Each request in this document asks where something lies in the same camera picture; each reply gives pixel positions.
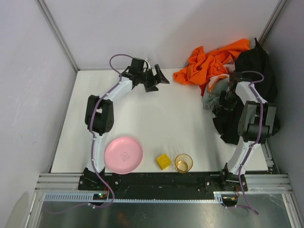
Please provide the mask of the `grey light blue cloth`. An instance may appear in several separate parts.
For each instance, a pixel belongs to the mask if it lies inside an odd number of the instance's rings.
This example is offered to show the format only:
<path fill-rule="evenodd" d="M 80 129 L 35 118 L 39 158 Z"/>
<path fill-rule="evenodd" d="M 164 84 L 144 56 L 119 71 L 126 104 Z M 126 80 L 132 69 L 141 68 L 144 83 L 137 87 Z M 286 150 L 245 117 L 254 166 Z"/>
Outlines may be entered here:
<path fill-rule="evenodd" d="M 213 110 L 222 91 L 227 91 L 229 83 L 229 77 L 227 75 L 214 76 L 206 85 L 202 103 L 205 110 Z"/>

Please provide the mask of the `black cloth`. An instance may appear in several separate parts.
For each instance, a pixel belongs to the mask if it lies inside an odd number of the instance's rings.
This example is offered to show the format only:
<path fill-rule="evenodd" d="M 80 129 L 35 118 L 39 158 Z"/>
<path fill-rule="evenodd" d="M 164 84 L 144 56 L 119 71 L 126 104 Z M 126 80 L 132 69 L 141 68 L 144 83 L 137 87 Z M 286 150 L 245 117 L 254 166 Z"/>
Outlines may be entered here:
<path fill-rule="evenodd" d="M 276 76 L 270 64 L 267 52 L 255 39 L 255 47 L 239 55 L 235 61 L 235 71 L 244 72 L 243 77 L 254 83 L 260 96 L 269 103 L 274 103 L 278 90 Z M 238 123 L 244 108 L 244 104 L 237 96 L 237 106 L 233 112 L 220 112 L 218 102 L 213 108 L 215 117 L 213 123 L 220 134 L 220 138 L 228 144 L 237 145 L 239 142 Z"/>

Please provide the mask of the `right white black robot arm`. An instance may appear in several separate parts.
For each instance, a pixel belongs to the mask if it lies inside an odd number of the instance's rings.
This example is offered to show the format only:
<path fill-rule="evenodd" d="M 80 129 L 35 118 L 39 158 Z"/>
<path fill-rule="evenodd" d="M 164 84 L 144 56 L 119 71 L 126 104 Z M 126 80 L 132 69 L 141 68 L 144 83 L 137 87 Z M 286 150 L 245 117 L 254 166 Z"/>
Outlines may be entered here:
<path fill-rule="evenodd" d="M 233 191 L 237 186 L 246 185 L 242 177 L 246 172 L 247 160 L 257 146 L 272 135 L 276 107 L 268 103 L 255 89 L 255 84 L 263 80 L 264 76 L 255 71 L 232 73 L 229 76 L 228 90 L 220 95 L 218 110 L 221 113 L 231 113 L 236 107 L 237 98 L 244 105 L 237 126 L 237 147 L 220 175 L 220 187 L 223 191 Z"/>

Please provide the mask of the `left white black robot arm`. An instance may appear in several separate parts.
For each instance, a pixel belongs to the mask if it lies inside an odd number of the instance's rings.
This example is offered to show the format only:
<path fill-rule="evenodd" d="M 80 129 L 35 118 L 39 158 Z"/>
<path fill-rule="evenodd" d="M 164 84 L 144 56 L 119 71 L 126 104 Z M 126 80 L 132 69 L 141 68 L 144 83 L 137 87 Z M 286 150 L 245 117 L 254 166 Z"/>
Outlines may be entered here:
<path fill-rule="evenodd" d="M 158 64 L 151 68 L 148 61 L 132 57 L 131 65 L 123 72 L 115 68 L 118 81 L 104 95 L 90 95 L 87 100 L 85 124 L 92 134 L 90 160 L 86 168 L 93 173 L 100 173 L 105 168 L 104 152 L 108 133 L 114 125 L 114 103 L 136 86 L 142 84 L 145 91 L 158 91 L 158 84 L 169 84 Z"/>

